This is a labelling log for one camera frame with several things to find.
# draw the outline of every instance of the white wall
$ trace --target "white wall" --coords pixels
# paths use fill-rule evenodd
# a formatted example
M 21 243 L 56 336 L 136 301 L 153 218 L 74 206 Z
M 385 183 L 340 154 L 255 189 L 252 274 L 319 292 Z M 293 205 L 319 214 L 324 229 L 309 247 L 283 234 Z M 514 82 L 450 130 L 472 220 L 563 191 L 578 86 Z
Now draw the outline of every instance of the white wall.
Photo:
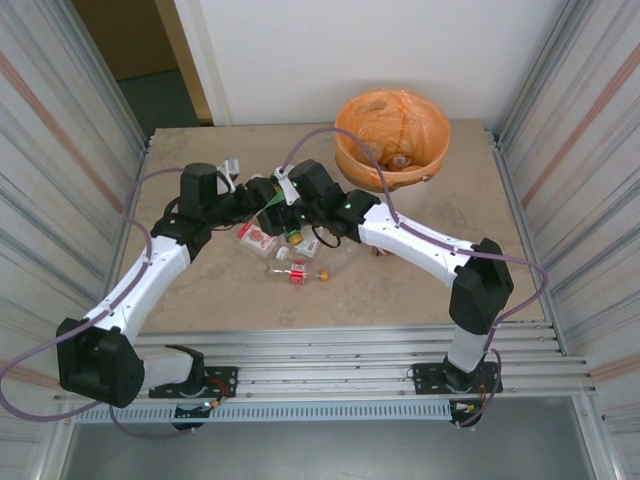
M 565 0 L 175 0 L 217 125 L 332 121 L 380 85 L 496 128 Z

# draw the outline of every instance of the table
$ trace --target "table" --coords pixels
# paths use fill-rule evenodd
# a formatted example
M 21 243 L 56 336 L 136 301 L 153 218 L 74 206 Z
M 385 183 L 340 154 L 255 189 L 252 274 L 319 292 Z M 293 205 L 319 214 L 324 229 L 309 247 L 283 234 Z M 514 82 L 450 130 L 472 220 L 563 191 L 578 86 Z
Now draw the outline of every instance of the table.
M 325 124 L 160 129 L 153 138 L 146 173 L 192 162 L 219 165 L 240 159 L 239 181 L 270 174 L 307 132 Z M 451 122 L 449 154 L 427 185 L 415 220 L 470 241 L 489 237 L 505 254 L 524 256 L 502 181 L 480 121 Z M 322 134 L 301 149 L 297 161 L 313 158 L 332 175 L 333 137 Z M 151 228 L 179 193 L 178 174 L 142 187 L 135 218 Z M 122 273 L 142 251 L 142 235 L 132 229 Z M 336 326 L 451 323 L 450 292 L 428 273 L 398 257 L 361 255 L 325 284 L 295 287 L 269 281 L 265 261 L 241 247 L 233 232 L 216 232 L 194 263 L 167 289 L 144 325 L 144 332 L 226 329 L 319 328 Z M 534 292 L 526 267 L 509 265 L 514 283 L 508 307 Z M 543 320 L 536 302 L 516 320 Z

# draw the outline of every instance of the purple cable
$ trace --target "purple cable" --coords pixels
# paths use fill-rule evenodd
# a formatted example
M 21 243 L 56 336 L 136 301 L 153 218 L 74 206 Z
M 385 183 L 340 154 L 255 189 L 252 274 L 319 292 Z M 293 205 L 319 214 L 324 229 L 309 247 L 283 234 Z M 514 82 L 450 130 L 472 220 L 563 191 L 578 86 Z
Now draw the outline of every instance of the purple cable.
M 502 357 L 500 357 L 500 352 L 498 352 L 495 348 L 492 348 L 491 351 L 496 355 L 496 358 L 498 359 L 498 371 L 496 372 L 496 382 L 493 384 L 493 389 L 491 390 L 491 394 L 489 395 L 489 398 L 487 398 L 487 401 L 482 404 L 482 406 L 480 407 L 480 410 L 478 410 L 475 414 L 467 418 L 464 422 L 460 422 L 458 424 L 459 427 L 466 427 L 471 422 L 473 422 L 476 418 L 482 415 L 484 411 L 487 409 L 487 407 L 489 406 L 489 403 L 491 403 L 491 401 L 493 400 L 493 397 L 495 397 L 496 392 L 498 391 L 498 387 L 500 386 L 500 378 L 502 377 Z
M 123 214 L 126 215 L 126 212 L 130 208 L 130 202 L 133 198 L 135 190 L 140 185 L 142 185 L 143 182 L 145 182 L 150 178 L 156 177 L 158 175 L 162 175 L 163 173 L 182 172 L 183 170 L 184 170 L 183 168 L 167 168 L 164 170 L 158 170 L 156 172 L 150 173 L 149 175 L 145 175 L 144 177 L 140 178 L 135 183 L 133 189 L 127 194 L 125 206 L 122 209 Z M 149 234 L 147 229 L 144 228 L 144 225 L 142 225 L 137 220 L 134 220 L 133 218 L 130 218 L 127 216 L 125 216 L 125 219 L 128 222 L 131 222 L 132 225 L 135 225 L 136 227 L 138 227 L 142 232 L 142 234 L 144 235 L 145 243 L 146 243 L 145 251 L 147 252 L 146 256 L 147 256 L 147 259 L 150 259 L 152 255 L 151 235 Z M 86 412 L 87 410 L 95 407 L 96 405 L 99 405 L 100 402 L 92 402 L 92 403 L 89 403 L 88 405 L 77 408 L 70 412 L 65 412 L 58 415 L 33 415 L 27 412 L 23 412 L 19 408 L 9 403 L 9 400 L 7 399 L 7 397 L 5 397 L 4 393 L 2 392 L 2 380 L 4 380 L 4 377 L 7 375 L 9 370 L 11 370 L 13 367 L 20 364 L 21 362 L 25 361 L 27 358 L 33 357 L 34 355 L 37 355 L 48 348 L 51 348 L 59 343 L 62 343 L 66 340 L 69 340 L 70 338 L 75 337 L 79 333 L 82 333 L 85 330 L 88 330 L 89 328 L 97 324 L 100 320 L 104 319 L 107 315 L 109 315 L 110 310 L 113 310 L 114 308 L 116 308 L 120 304 L 120 302 L 122 302 L 122 300 L 124 300 L 124 298 L 127 295 L 129 295 L 129 293 L 131 293 L 131 291 L 138 285 L 138 283 L 144 276 L 145 272 L 147 271 L 147 268 L 149 268 L 149 262 L 144 262 L 142 264 L 142 267 L 140 267 L 140 270 L 138 270 L 138 273 L 136 274 L 136 276 L 131 281 L 131 283 L 129 283 L 129 285 L 127 285 L 124 288 L 124 290 L 122 290 L 122 293 L 120 293 L 120 295 L 118 295 L 113 300 L 113 302 L 109 304 L 109 310 L 105 310 L 102 313 L 99 313 L 95 318 L 80 325 L 79 327 L 76 327 L 73 330 L 69 330 L 67 333 L 62 334 L 59 337 L 52 338 L 51 340 L 48 340 L 47 342 L 41 345 L 38 345 L 37 347 L 27 350 L 26 352 L 23 352 L 20 355 L 17 355 L 16 357 L 12 358 L 9 362 L 7 362 L 7 364 L 0 369 L 0 405 L 2 405 L 5 408 L 5 410 L 7 410 L 12 415 L 22 420 L 28 420 L 31 422 L 55 422 L 58 420 L 64 420 L 66 418 L 73 417 L 74 415 L 78 415 L 82 412 Z
M 113 411 L 113 406 L 111 405 L 109 405 L 109 416 L 111 417 L 111 421 L 113 422 L 113 424 L 120 431 L 122 431 L 123 433 L 126 433 L 130 437 L 137 438 L 138 440 L 161 440 L 163 438 L 175 438 L 175 437 L 181 437 L 182 435 L 185 435 L 191 432 L 191 430 L 180 430 L 180 431 L 171 432 L 171 433 L 137 433 L 137 432 L 134 432 L 133 430 L 129 430 L 127 427 L 125 427 L 122 423 L 118 421 L 118 419 L 116 418 L 116 414 Z
M 528 299 L 526 299 L 524 302 L 520 303 L 519 305 L 516 305 L 511 310 L 507 310 L 506 312 L 504 312 L 503 314 L 501 314 L 500 316 L 498 316 L 495 319 L 495 321 L 493 322 L 492 329 L 489 332 L 489 335 L 487 336 L 487 341 L 486 341 L 485 347 L 484 347 L 484 351 L 487 352 L 489 350 L 489 346 L 491 345 L 491 342 L 493 341 L 493 337 L 495 336 L 496 329 L 498 328 L 500 323 L 502 323 L 505 318 L 507 318 L 507 317 L 513 315 L 514 313 L 517 313 L 520 310 L 522 310 L 522 309 L 526 308 L 527 306 L 531 305 L 533 302 L 535 302 L 538 298 L 540 298 L 542 296 L 542 294 L 547 289 L 547 286 L 549 284 L 549 275 L 548 275 L 547 271 L 544 269 L 544 267 L 542 265 L 540 265 L 540 264 L 538 264 L 536 262 L 532 262 L 531 260 L 524 259 L 524 258 L 512 257 L 512 256 L 509 256 L 509 255 L 497 255 L 497 254 L 494 254 L 494 253 L 476 252 L 474 250 L 456 249 L 455 247 L 449 245 L 446 242 L 443 242 L 441 240 L 438 240 L 437 238 L 433 238 L 433 237 L 431 237 L 429 235 L 426 235 L 426 234 L 424 234 L 422 232 L 419 232 L 419 231 L 415 230 L 414 228 L 411 228 L 409 225 L 403 223 L 400 220 L 400 217 L 398 217 L 398 213 L 396 212 L 396 209 L 393 206 L 393 201 L 391 200 L 391 192 L 389 191 L 389 185 L 387 184 L 387 180 L 384 178 L 384 172 L 380 168 L 380 165 L 378 165 L 378 162 L 375 160 L 375 157 L 373 156 L 373 154 L 371 153 L 371 151 L 369 150 L 367 145 L 362 140 L 360 140 L 355 134 L 351 133 L 349 130 L 345 130 L 344 128 L 323 127 L 323 128 L 318 128 L 316 130 L 312 130 L 311 132 L 307 133 L 304 137 L 302 137 L 300 139 L 300 141 L 298 141 L 298 143 L 296 143 L 296 145 L 293 147 L 291 152 L 289 152 L 289 155 L 287 155 L 287 158 L 285 159 L 284 163 L 282 164 L 282 167 L 280 167 L 280 172 L 284 172 L 285 168 L 293 160 L 294 155 L 298 152 L 298 150 L 300 150 L 300 147 L 302 147 L 302 145 L 307 140 L 309 140 L 311 137 L 313 137 L 313 136 L 315 136 L 315 135 L 317 135 L 319 133 L 325 133 L 325 132 L 341 133 L 343 135 L 348 136 L 353 141 L 355 141 L 358 144 L 358 146 L 367 154 L 367 157 L 369 157 L 369 160 L 371 161 L 371 164 L 376 169 L 376 171 L 378 172 L 378 176 L 380 177 L 380 182 L 382 183 L 382 188 L 384 190 L 384 196 L 387 199 L 387 205 L 389 206 L 389 212 L 391 213 L 391 217 L 393 218 L 393 220 L 396 222 L 396 224 L 400 228 L 406 230 L 407 232 L 415 235 L 416 237 L 418 237 L 418 238 L 420 238 L 422 240 L 425 240 L 425 241 L 427 241 L 429 243 L 432 243 L 433 245 L 436 245 L 438 247 L 444 248 L 445 250 L 453 252 L 454 254 L 455 253 L 459 253 L 461 255 L 468 255 L 468 256 L 476 257 L 476 258 L 484 258 L 484 259 L 487 259 L 487 260 L 499 260 L 499 261 L 503 261 L 503 262 L 519 263 L 521 265 L 526 265 L 528 267 L 534 268 L 540 273 L 540 275 L 542 277 L 542 282 L 540 283 L 540 288 L 538 288 L 538 290 L 536 290 L 536 292 L 533 295 L 531 295 Z

